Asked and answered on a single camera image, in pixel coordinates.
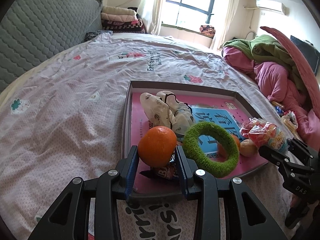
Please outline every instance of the window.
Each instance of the window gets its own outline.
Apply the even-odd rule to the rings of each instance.
[[[162,7],[162,21],[193,31],[200,25],[212,23],[215,0],[165,0]]]

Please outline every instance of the green hair tie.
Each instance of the green hair tie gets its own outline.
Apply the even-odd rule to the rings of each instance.
[[[207,158],[198,145],[201,135],[211,136],[221,143],[229,153],[228,160],[220,163]],[[216,178],[229,175],[238,164],[239,150],[236,142],[224,128],[211,122],[199,122],[190,127],[184,136],[182,147],[187,158],[194,160],[198,168],[210,172]]]

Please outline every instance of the pink bedsheet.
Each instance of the pink bedsheet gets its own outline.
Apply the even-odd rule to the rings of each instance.
[[[311,98],[313,108],[310,111],[305,107],[306,95],[299,93],[294,83],[288,79],[288,72],[284,67],[275,62],[256,64],[242,51],[233,47],[223,49],[224,59],[235,69],[255,80],[261,93],[269,101],[276,101],[283,104],[285,110],[294,111],[299,123],[297,132],[309,146],[318,151],[320,149],[320,91],[316,77],[307,60],[292,41],[276,29],[261,28],[275,36],[295,61]]]

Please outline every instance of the orange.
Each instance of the orange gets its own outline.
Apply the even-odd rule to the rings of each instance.
[[[140,159],[150,167],[162,168],[168,164],[177,144],[175,133],[165,127],[151,128],[138,144]]]
[[[238,147],[238,150],[240,150],[241,145],[240,145],[240,141],[239,141],[238,137],[235,136],[235,135],[233,135],[233,134],[231,134],[231,136],[232,136],[232,138],[234,139],[234,141],[236,142],[236,145],[237,145],[237,147]],[[222,144],[218,143],[217,148],[218,148],[217,154],[218,154],[219,156],[224,157],[224,158],[227,159],[228,156],[229,156],[229,154],[225,151],[225,149],[223,148]]]

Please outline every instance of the blue gripper pad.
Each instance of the blue gripper pad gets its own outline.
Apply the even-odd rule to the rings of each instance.
[[[139,164],[138,147],[132,146],[120,174],[119,186],[121,187],[121,189],[119,189],[119,191],[122,191],[122,193],[124,194],[124,200],[127,200],[129,195],[132,192],[138,164]]]
[[[185,198],[188,198],[188,181],[185,172],[183,157],[186,159],[184,155],[183,149],[181,146],[177,146],[174,151],[174,161],[176,163],[177,172],[179,175],[179,182],[181,187],[181,192]]]

